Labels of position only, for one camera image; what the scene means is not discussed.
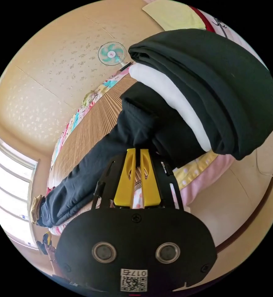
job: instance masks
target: label sticker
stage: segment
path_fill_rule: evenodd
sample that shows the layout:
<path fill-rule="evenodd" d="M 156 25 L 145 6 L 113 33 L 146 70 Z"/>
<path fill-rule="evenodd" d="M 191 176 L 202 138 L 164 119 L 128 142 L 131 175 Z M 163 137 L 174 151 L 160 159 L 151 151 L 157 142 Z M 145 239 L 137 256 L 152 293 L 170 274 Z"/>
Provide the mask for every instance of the label sticker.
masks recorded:
<path fill-rule="evenodd" d="M 148 271 L 121 269 L 121 289 L 123 292 L 146 292 Z"/>

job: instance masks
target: electric fan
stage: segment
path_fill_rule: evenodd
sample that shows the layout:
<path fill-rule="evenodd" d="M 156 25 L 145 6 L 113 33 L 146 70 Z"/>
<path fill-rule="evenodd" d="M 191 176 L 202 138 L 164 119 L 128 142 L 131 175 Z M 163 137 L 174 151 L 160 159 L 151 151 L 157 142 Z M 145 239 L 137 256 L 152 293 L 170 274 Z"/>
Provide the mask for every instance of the electric fan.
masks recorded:
<path fill-rule="evenodd" d="M 124 62 L 127 51 L 124 45 L 119 42 L 108 42 L 102 45 L 98 51 L 98 58 L 101 63 L 107 66 L 115 66 L 121 64 L 123 67 L 127 65 Z"/>

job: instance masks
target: floral bedding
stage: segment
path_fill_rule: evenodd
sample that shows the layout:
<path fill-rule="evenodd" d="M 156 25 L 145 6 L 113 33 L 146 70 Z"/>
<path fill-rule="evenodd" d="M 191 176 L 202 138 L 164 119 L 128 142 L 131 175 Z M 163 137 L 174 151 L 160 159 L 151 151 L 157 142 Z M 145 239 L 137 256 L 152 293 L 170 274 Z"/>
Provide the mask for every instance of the floral bedding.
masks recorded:
<path fill-rule="evenodd" d="M 72 116 L 69 123 L 65 127 L 64 131 L 60 135 L 51 159 L 51 168 L 54 165 L 61 148 L 63 147 L 66 139 L 69 137 L 71 132 L 75 129 L 75 127 L 81 122 L 84 116 L 91 110 L 94 104 L 115 84 L 117 84 L 125 75 L 129 73 L 129 67 L 127 67 L 124 71 L 119 74 L 114 74 L 110 76 L 107 80 L 105 80 L 98 88 L 96 95 L 94 96 L 92 102 L 88 106 L 81 106 L 77 112 Z"/>

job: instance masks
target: window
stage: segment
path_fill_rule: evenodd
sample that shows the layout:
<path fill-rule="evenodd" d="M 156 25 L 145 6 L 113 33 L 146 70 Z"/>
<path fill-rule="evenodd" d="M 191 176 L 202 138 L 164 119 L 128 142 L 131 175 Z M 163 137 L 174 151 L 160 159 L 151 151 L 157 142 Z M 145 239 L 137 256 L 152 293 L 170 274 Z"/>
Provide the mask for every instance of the window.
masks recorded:
<path fill-rule="evenodd" d="M 20 158 L 0 141 L 0 225 L 11 239 L 37 248 L 29 221 L 31 185 L 36 161 Z"/>

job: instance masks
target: window frame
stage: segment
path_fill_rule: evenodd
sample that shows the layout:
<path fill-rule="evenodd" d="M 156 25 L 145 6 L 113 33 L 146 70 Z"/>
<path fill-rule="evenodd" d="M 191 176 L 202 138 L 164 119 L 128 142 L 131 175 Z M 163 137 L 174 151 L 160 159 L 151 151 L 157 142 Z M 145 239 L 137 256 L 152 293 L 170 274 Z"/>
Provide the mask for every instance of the window frame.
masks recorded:
<path fill-rule="evenodd" d="M 31 195 L 32 195 L 32 183 L 33 183 L 33 179 L 34 179 L 34 175 L 35 175 L 35 172 L 36 172 L 36 169 L 37 169 L 37 166 L 38 166 L 38 161 L 36 161 L 36 165 L 33 165 L 29 162 L 26 162 L 24 160 L 22 160 L 20 157 L 14 155 L 13 153 L 11 153 L 7 148 L 5 148 L 1 143 L 0 143 L 0 151 L 5 154 L 7 157 L 9 157 L 10 159 L 12 159 L 13 161 L 29 168 L 32 170 L 32 174 L 31 174 L 31 178 L 30 179 L 27 179 L 23 176 L 20 176 L 14 172 L 12 172 L 11 170 L 9 170 L 8 168 L 6 168 L 5 166 L 3 166 L 1 163 L 0 163 L 0 167 L 5 170 L 6 172 L 8 172 L 9 174 L 23 180 L 23 181 L 26 181 L 29 183 L 29 189 L 28 189 L 28 194 L 27 194 L 27 200 L 24 200 L 20 197 L 17 197 L 11 193 L 9 193 L 8 191 L 4 190 L 1 186 L 0 186 L 0 190 L 9 194 L 11 197 L 15 198 L 15 199 L 18 199 L 22 202 L 25 202 L 27 203 L 27 210 L 28 210 L 28 219 L 25 219 L 25 218 L 22 218 L 22 217 L 19 217 L 9 211 L 7 211 L 6 209 L 4 209 L 2 206 L 0 206 L 1 210 L 3 210 L 4 212 L 6 212 L 7 214 L 17 218 L 17 219 L 20 219 L 22 221 L 25 221 L 28 223 L 29 225 L 29 228 L 30 228 L 30 233 L 31 233 L 31 236 L 32 236 L 32 240 L 33 240 L 33 244 L 36 244 L 36 239 L 35 239 L 35 236 L 34 236 L 34 231 L 33 231 L 33 227 L 32 227 L 32 223 L 30 221 L 30 210 L 31 210 Z M 37 247 L 35 246 L 31 246 L 30 244 L 24 242 L 22 239 L 19 239 L 19 238 L 16 238 L 15 236 L 9 234 L 6 230 L 4 230 L 4 232 L 6 233 L 6 235 L 9 237 L 10 240 L 14 241 L 14 242 L 17 242 L 18 244 L 21 244 L 23 246 L 26 246 L 28 248 L 31 248 L 31 249 L 34 249 L 34 250 L 38 250 Z"/>

